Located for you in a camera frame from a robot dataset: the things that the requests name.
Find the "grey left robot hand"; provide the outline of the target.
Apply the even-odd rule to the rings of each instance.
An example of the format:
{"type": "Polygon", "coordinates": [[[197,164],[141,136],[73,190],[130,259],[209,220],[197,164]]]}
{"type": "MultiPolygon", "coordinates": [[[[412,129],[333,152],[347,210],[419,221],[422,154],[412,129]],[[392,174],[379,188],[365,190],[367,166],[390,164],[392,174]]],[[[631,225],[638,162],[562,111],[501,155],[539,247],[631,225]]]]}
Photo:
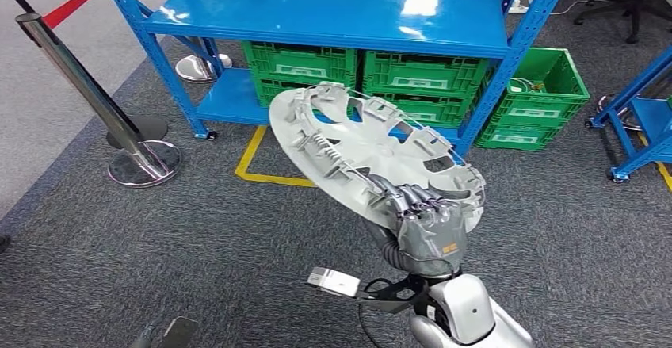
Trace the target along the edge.
{"type": "MultiPolygon", "coordinates": [[[[145,326],[136,340],[129,346],[130,348],[149,348],[152,347],[155,330],[158,327],[158,320],[151,321],[145,326]]],[[[178,316],[174,318],[163,335],[160,338],[158,347],[187,347],[195,335],[199,323],[195,320],[178,316]]]]}

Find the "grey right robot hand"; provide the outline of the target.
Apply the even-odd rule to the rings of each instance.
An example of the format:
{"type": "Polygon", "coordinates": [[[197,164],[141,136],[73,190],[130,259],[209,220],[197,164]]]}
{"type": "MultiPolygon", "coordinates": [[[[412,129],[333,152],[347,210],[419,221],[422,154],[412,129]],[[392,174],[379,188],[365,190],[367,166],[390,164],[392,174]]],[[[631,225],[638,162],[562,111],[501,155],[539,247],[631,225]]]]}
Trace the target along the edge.
{"type": "Polygon", "coordinates": [[[461,205],[419,185],[394,186],[376,174],[369,178],[393,207],[391,229],[365,224],[384,260],[421,277],[456,276],[468,242],[461,205]]]}

